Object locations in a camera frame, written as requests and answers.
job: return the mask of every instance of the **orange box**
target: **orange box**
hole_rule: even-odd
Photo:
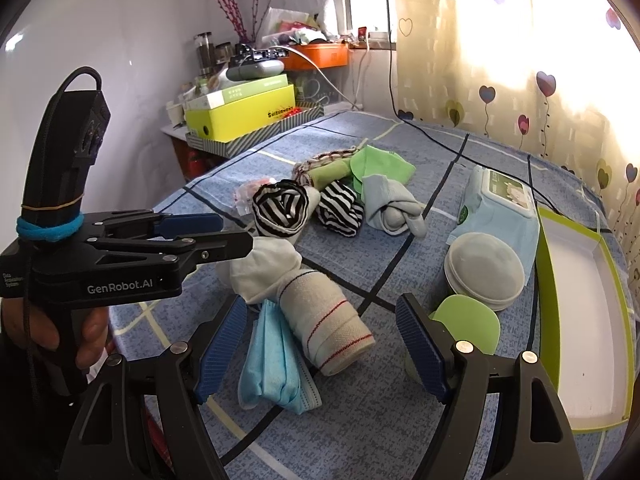
[[[294,46],[301,54],[311,59],[319,68],[345,66],[349,61],[349,45],[347,43],[319,43],[313,45]],[[312,70],[313,65],[303,57],[289,53],[289,57],[281,60],[284,70]]]

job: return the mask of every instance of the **blue elastic band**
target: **blue elastic band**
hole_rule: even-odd
[[[60,240],[69,238],[73,233],[78,231],[83,221],[84,215],[80,213],[71,222],[67,222],[66,224],[56,225],[55,227],[39,227],[27,222],[23,218],[18,218],[15,230],[18,236],[26,238],[27,240],[33,240],[35,242],[59,242]]]

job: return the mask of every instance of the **blue gripper pad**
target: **blue gripper pad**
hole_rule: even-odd
[[[236,296],[234,304],[220,328],[216,332],[211,345],[200,361],[200,380],[193,389],[199,404],[206,402],[211,394],[220,388],[226,368],[238,348],[238,343],[246,326],[246,303]]]
[[[155,234],[173,240],[184,235],[217,233],[222,231],[224,224],[222,217],[215,213],[170,215],[156,226]]]
[[[420,325],[411,306],[402,296],[396,302],[396,326],[414,361],[424,389],[435,395],[440,402],[444,402],[449,396],[444,361]]]

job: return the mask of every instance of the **green fabric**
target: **green fabric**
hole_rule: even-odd
[[[456,341],[469,341],[484,354],[493,355],[500,339],[500,321],[495,312],[474,298],[455,294],[431,314]]]
[[[379,150],[373,146],[364,146],[351,157],[353,189],[362,194],[362,179],[372,174],[385,175],[387,178],[406,184],[415,172],[415,166],[408,163],[397,153]]]
[[[340,180],[341,178],[351,175],[349,162],[350,160],[348,158],[340,158],[330,162],[326,166],[309,170],[307,174],[311,177],[311,182],[314,183],[314,187],[322,191],[334,180]]]

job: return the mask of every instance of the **human hand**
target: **human hand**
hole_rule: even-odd
[[[6,333],[20,348],[26,348],[27,341],[22,326],[22,298],[2,300],[2,320]],[[53,322],[37,306],[30,306],[31,339],[47,350],[58,348],[60,337]],[[109,311],[102,306],[92,309],[82,324],[82,343],[76,355],[76,366],[88,368],[98,362],[107,341]]]

